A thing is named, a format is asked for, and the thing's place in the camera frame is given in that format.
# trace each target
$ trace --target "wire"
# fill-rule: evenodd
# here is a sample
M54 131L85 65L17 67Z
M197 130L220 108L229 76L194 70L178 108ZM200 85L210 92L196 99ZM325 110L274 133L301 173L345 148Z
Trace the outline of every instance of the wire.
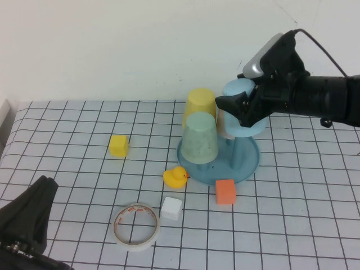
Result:
M339 69L339 71L343 74L344 77L347 77L347 74L343 71L343 69L338 65L338 63L332 58L332 56L325 50L324 47L321 46L320 43L316 41L308 32L306 32L304 29L296 29L294 30L295 33L302 32L304 33L309 39L311 39L320 49L323 51L326 56L330 59L330 61Z

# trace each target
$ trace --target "rubber duck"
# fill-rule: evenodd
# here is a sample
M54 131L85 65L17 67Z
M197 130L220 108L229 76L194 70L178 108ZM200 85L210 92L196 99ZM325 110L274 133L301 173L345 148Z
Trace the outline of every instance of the rubber duck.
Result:
M165 184L169 187L181 188L186 185L189 174L183 167L177 166L174 169L166 170L163 177Z

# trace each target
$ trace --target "masking tape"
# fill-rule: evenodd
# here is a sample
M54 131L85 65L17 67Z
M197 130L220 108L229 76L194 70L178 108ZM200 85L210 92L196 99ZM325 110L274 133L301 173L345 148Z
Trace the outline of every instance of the masking tape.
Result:
M148 214L150 215L152 218L154 218L156 224L155 224L155 231L152 234L152 236L150 236L149 239L147 239L144 242L141 243L128 243L126 240L124 240L122 238L121 235L119 235L119 232L117 232L117 227L121 226L121 221L122 219L130 214L136 212L137 214ZM158 215L155 214L153 208L151 208L150 206L147 206L145 204L131 204L129 206L127 206L125 209L123 209L120 213L117 214L114 223L112 225L113 228L113 232L114 232L114 236L116 238L116 242L118 245L120 245L120 247L126 251L142 251L145 250L147 248L149 248L150 246L152 246L155 241L158 239L159 234L160 234L160 219L158 217Z

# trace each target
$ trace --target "table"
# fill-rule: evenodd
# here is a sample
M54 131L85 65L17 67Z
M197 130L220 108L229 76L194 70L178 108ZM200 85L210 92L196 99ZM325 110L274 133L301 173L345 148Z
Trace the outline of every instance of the table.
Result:
M359 130L325 129L317 118L274 114L256 136L262 160L237 185L233 206L193 179L163 184L177 165L182 101L22 103L0 164L0 206L41 175L59 189L45 255L76 270L360 269ZM130 139L125 159L109 155L111 134ZM155 246L119 251L109 230L122 207L140 201L157 212L166 196L184 201L162 220ZM135 234L149 230L135 220Z

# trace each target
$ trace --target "white wall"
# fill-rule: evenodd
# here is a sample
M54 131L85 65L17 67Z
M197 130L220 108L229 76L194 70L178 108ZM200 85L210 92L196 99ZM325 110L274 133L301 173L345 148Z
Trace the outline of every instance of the white wall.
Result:
M359 0L0 0L0 91L13 104L220 93L270 37L295 28L359 74L359 9ZM304 37L297 50L314 74L339 74Z

